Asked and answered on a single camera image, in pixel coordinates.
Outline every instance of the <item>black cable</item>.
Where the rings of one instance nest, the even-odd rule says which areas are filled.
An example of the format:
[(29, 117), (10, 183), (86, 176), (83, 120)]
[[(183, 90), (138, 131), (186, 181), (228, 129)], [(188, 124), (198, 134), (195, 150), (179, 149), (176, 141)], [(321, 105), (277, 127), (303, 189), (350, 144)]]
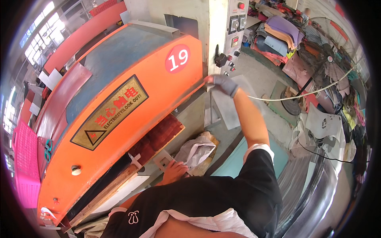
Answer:
[(302, 110), (300, 110), (300, 113), (299, 113), (299, 116), (298, 116), (298, 122), (297, 122), (297, 124), (296, 124), (296, 129), (298, 130), (298, 134), (297, 134), (297, 136), (296, 136), (296, 138), (298, 139), (298, 143), (303, 147), (303, 149), (305, 149), (306, 151), (309, 151), (309, 152), (311, 152), (311, 153), (313, 153), (313, 154), (315, 154), (315, 155), (318, 155), (318, 156), (320, 156), (320, 157), (323, 157), (323, 158), (325, 158), (325, 159), (328, 159), (328, 160), (337, 160), (337, 161), (340, 161), (340, 162), (342, 162), (342, 163), (350, 163), (350, 164), (353, 164), (353, 162), (350, 162), (350, 161), (342, 161), (342, 160), (338, 160), (338, 159), (331, 159), (331, 158), (327, 158), (327, 157), (324, 157), (324, 156), (322, 156), (322, 155), (320, 155), (320, 154), (318, 154), (318, 153), (315, 153), (315, 152), (313, 152), (313, 151), (310, 151), (310, 150), (308, 150), (308, 149), (306, 149), (300, 142), (299, 142), (299, 128), (298, 128), (298, 125), (299, 125), (299, 121), (300, 121), (300, 114), (302, 113)]

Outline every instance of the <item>hand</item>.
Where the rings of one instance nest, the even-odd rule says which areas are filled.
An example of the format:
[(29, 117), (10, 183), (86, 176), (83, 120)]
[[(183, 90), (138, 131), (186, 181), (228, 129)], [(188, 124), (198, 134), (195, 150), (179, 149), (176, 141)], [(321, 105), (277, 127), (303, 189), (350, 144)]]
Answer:
[(181, 161), (175, 163), (175, 160), (171, 160), (171, 162), (169, 162), (167, 168), (165, 169), (161, 185), (170, 184), (176, 182), (177, 180), (180, 180), (181, 177), (188, 170), (189, 168), (187, 165), (184, 165), (184, 162)]
[(237, 92), (239, 86), (231, 78), (226, 75), (214, 74), (207, 76), (204, 81), (206, 83), (212, 83), (215, 85), (215, 88), (223, 92), (224, 94), (234, 97)]

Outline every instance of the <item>control panel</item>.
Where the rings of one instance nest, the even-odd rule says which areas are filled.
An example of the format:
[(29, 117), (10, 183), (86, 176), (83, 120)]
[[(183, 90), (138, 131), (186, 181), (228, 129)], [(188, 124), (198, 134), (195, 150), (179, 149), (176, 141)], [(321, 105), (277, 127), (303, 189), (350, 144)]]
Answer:
[(216, 48), (216, 65), (221, 74), (229, 75), (235, 70), (246, 26), (248, 0), (229, 0), (227, 15), (227, 34), (223, 52)]

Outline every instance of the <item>electrical cable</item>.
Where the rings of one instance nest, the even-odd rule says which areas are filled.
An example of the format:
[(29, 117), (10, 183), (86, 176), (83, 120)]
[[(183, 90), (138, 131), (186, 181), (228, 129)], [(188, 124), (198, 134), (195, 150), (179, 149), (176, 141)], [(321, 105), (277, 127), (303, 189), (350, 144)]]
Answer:
[(303, 95), (299, 95), (299, 96), (295, 96), (295, 97), (280, 98), (280, 99), (264, 99), (264, 98), (257, 98), (257, 97), (252, 97), (252, 96), (248, 96), (248, 97), (249, 98), (254, 98), (254, 99), (257, 99), (257, 100), (261, 100), (261, 101), (284, 101), (284, 100), (296, 99), (296, 98), (304, 97), (304, 96), (307, 96), (307, 95), (310, 95), (310, 94), (314, 94), (314, 93), (318, 93), (320, 91), (326, 90), (329, 87), (332, 87), (333, 85), (335, 85), (338, 82), (340, 82), (341, 80), (343, 80), (354, 69), (354, 67), (355, 66), (353, 66), (350, 70), (348, 70), (348, 72), (346, 72), (338, 81), (333, 82), (333, 83), (331, 83), (330, 85), (328, 85), (328, 86), (326, 86), (324, 88), (321, 88), (319, 90), (316, 90), (316, 91), (313, 91), (313, 92), (309, 92), (309, 93), (306, 93), (306, 94), (303, 94)]
[(320, 154), (318, 154), (318, 153), (315, 153), (315, 152), (313, 152), (313, 151), (310, 151), (309, 149), (306, 149), (306, 148), (299, 142), (299, 128), (298, 128), (298, 125), (299, 125), (300, 114), (301, 114), (301, 113), (302, 113), (302, 111), (300, 111), (299, 116), (298, 116), (298, 122), (296, 123), (296, 129), (298, 130), (298, 134), (297, 134), (296, 138), (298, 139), (298, 143), (303, 147), (303, 149), (305, 149), (306, 151), (309, 151), (309, 152), (311, 152), (311, 153), (313, 153), (313, 154), (315, 154), (315, 155), (318, 155), (318, 156), (320, 156), (320, 157), (323, 157), (323, 158), (325, 158), (325, 159), (328, 159), (328, 160), (337, 160), (337, 161), (342, 162), (342, 163), (350, 163), (350, 164), (353, 164), (353, 162), (351, 162), (351, 161), (343, 161), (343, 160), (338, 160), (338, 159), (327, 158), (327, 157), (324, 157), (324, 156), (322, 156), (322, 155), (320, 155)]

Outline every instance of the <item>gray glove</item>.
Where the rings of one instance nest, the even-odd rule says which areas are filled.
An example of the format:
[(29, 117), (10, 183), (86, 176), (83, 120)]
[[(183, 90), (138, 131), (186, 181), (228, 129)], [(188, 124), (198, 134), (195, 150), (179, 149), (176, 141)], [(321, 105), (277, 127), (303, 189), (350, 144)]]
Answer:
[(231, 98), (234, 97), (239, 88), (238, 84), (233, 82), (233, 80), (226, 75), (214, 74), (211, 75), (211, 77), (213, 77), (213, 84), (215, 85), (216, 89), (220, 90)]

